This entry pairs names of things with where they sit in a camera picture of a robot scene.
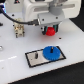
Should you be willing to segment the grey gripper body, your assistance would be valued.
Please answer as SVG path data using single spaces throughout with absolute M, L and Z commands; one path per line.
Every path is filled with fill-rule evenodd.
M 58 16 L 55 16 L 51 14 L 50 12 L 40 13 L 38 15 L 38 21 L 39 21 L 40 26 L 54 25 L 54 24 L 60 23 L 64 19 L 65 19 L 64 13 L 61 13 Z

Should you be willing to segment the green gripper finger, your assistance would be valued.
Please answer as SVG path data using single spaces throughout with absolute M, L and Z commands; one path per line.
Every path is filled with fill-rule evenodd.
M 56 32 L 58 32 L 59 31 L 59 28 L 60 28 L 60 24 L 57 24 L 56 26 L 57 26 L 56 27 Z
M 46 31 L 47 31 L 46 30 L 46 26 L 45 27 L 42 27 L 41 29 L 42 29 L 42 34 L 45 35 L 46 34 Z

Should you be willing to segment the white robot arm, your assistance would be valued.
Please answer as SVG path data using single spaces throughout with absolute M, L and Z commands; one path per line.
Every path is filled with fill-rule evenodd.
M 66 18 L 68 6 L 68 0 L 24 0 L 24 21 L 28 25 L 40 26 L 43 35 L 57 32 L 58 25 Z

